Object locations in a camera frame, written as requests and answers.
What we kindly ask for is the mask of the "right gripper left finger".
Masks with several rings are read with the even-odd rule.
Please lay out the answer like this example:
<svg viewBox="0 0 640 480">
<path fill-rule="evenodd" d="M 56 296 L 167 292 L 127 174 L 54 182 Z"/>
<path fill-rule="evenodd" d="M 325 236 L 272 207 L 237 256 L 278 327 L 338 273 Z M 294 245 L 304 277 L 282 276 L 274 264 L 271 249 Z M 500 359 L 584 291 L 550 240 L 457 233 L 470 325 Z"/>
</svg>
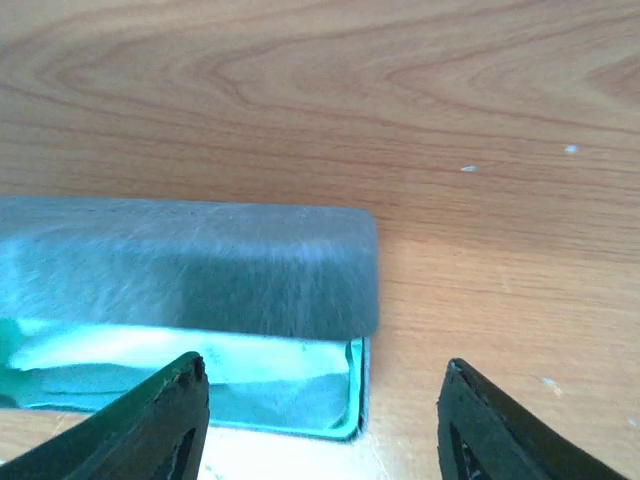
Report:
<svg viewBox="0 0 640 480">
<path fill-rule="evenodd" d="M 188 352 L 75 427 L 1 466 L 3 479 L 195 479 L 210 419 Z"/>
</svg>

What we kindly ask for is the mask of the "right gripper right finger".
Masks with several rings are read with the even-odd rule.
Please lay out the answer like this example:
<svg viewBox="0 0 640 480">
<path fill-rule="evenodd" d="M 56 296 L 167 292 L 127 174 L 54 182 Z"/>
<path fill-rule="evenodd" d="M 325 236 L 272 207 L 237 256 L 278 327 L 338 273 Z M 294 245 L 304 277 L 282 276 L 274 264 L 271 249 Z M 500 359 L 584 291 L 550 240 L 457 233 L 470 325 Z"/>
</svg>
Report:
<svg viewBox="0 0 640 480">
<path fill-rule="evenodd" d="M 444 479 L 621 479 L 461 358 L 449 361 L 438 409 Z"/>
</svg>

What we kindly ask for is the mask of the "blue cleaning cloth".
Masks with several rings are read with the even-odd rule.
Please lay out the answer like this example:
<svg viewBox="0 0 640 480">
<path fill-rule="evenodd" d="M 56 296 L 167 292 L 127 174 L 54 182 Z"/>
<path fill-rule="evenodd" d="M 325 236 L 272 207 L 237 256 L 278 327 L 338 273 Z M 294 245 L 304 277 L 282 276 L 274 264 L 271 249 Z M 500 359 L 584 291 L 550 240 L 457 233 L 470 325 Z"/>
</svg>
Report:
<svg viewBox="0 0 640 480">
<path fill-rule="evenodd" d="M 138 326 L 1 323 L 1 398 L 98 412 L 194 389 L 214 425 L 342 438 L 357 427 L 361 341 Z"/>
</svg>

